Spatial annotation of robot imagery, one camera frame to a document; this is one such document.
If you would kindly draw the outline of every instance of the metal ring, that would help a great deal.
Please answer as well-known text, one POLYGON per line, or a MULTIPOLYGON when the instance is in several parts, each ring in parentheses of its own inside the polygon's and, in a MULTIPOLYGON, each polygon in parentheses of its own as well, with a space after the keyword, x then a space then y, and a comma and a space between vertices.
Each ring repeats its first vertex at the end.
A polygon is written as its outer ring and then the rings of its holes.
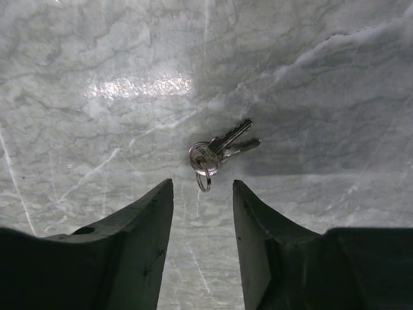
POLYGON ((209 192, 209 190, 211 189, 211 176, 209 175, 209 171, 208 171, 208 168, 207 168, 206 164, 203 163, 203 162, 200 162, 199 164, 202 166, 202 168, 204 168, 204 171, 205 171, 206 188, 205 188, 205 186, 204 186, 203 183, 202 183, 201 175, 198 174, 198 173, 196 174, 196 181, 198 182, 198 186, 199 186, 199 188, 201 189, 201 191, 203 191, 203 192, 209 192))

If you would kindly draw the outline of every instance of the marble surface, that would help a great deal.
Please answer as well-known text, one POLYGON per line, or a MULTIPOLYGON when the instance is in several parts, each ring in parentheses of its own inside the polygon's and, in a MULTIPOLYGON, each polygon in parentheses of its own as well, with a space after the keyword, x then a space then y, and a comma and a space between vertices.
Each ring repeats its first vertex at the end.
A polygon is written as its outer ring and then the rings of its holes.
POLYGON ((0 0, 0 27, 0 225, 172 178, 160 310, 243 309, 234 179, 319 233, 412 226, 412 0, 0 0), (261 146, 200 192, 189 147, 245 117, 261 146))

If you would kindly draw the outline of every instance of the key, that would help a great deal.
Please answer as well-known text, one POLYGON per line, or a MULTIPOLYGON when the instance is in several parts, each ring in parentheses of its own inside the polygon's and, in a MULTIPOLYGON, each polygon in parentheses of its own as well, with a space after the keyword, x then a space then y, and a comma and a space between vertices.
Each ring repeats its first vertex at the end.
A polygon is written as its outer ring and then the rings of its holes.
POLYGON ((189 150, 189 160, 196 173, 207 176, 202 162, 206 165, 210 176, 215 175, 221 166, 221 157, 212 152, 208 142, 198 142, 189 150))
POLYGON ((210 143, 198 142, 189 150, 189 159, 192 168, 196 171, 196 180, 203 192, 211 188, 211 176, 218 173, 223 162, 232 156, 256 148, 261 142, 251 139, 237 145, 231 143, 252 126, 252 120, 247 118, 239 126, 228 131, 222 137, 215 137, 210 143), (201 176, 206 177, 206 187, 201 181, 201 176))
POLYGON ((247 118, 238 127, 228 131, 224 136, 220 138, 214 138, 209 143, 209 148, 212 152, 218 156, 240 135, 246 132, 252 126, 252 120, 247 118))

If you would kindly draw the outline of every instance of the hole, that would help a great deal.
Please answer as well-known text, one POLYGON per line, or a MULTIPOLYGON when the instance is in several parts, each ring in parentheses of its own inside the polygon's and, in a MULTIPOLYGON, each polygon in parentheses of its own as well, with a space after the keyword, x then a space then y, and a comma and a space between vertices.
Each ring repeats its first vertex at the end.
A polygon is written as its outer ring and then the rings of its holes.
POLYGON ((204 157, 202 157, 202 156, 198 156, 198 157, 195 159, 195 161, 196 161, 196 163, 197 163, 198 165, 200 165, 201 163, 205 163, 205 159, 204 159, 204 157))
POLYGON ((90 234, 94 231, 95 229, 93 227, 82 227, 75 231, 73 234, 90 234))

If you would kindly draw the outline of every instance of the black plastic part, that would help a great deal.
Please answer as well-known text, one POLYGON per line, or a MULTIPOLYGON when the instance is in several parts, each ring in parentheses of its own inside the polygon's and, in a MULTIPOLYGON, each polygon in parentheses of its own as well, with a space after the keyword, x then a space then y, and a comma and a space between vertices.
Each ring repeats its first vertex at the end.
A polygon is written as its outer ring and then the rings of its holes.
POLYGON ((0 309, 156 309, 173 208, 165 180, 71 235, 0 228, 0 309))
POLYGON ((245 310, 413 309, 413 229, 316 234, 234 182, 245 310))

